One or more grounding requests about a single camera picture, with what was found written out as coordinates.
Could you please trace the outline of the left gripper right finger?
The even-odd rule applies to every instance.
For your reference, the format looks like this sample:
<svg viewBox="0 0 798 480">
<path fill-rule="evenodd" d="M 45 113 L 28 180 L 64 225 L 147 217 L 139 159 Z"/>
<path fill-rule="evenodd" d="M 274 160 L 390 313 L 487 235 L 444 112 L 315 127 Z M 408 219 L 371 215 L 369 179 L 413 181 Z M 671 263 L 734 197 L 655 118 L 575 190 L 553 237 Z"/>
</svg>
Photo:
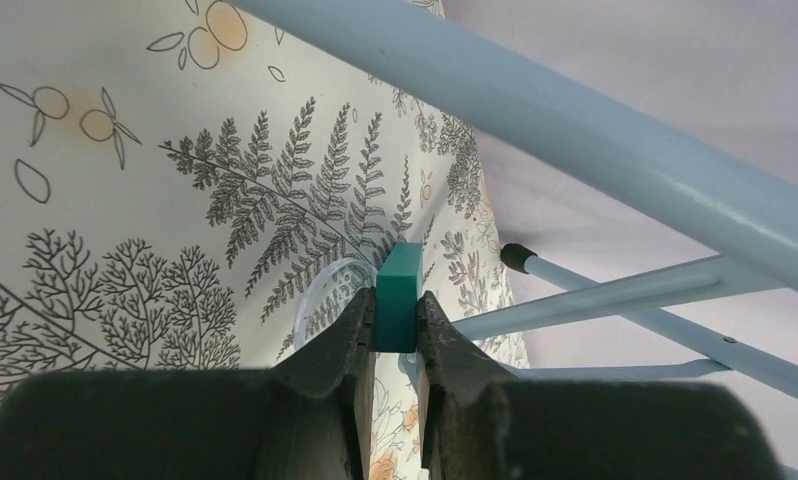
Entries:
<svg viewBox="0 0 798 480">
<path fill-rule="evenodd" d="M 420 462 L 433 479 L 779 479 L 782 467 L 726 389 L 517 376 L 416 307 Z"/>
</svg>

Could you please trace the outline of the teal rectangular block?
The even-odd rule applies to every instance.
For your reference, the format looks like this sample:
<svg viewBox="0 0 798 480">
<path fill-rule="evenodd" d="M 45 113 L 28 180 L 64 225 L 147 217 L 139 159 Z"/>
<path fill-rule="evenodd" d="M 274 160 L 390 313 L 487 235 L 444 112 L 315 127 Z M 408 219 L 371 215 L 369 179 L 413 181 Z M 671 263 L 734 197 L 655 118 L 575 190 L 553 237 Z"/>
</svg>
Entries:
<svg viewBox="0 0 798 480">
<path fill-rule="evenodd" d="M 385 353 L 416 351 L 416 308 L 420 297 L 423 246 L 397 243 L 378 271 L 374 349 Z"/>
</svg>

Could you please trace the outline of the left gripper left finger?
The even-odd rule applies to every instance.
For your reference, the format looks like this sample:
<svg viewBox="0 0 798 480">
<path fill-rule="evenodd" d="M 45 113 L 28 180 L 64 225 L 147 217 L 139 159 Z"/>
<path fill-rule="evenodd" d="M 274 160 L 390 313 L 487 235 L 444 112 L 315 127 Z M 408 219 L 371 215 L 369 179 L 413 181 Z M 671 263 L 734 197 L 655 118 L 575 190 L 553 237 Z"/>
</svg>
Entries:
<svg viewBox="0 0 798 480">
<path fill-rule="evenodd" d="M 270 369 L 51 372 L 0 406 L 0 479 L 362 479 L 375 292 Z"/>
</svg>

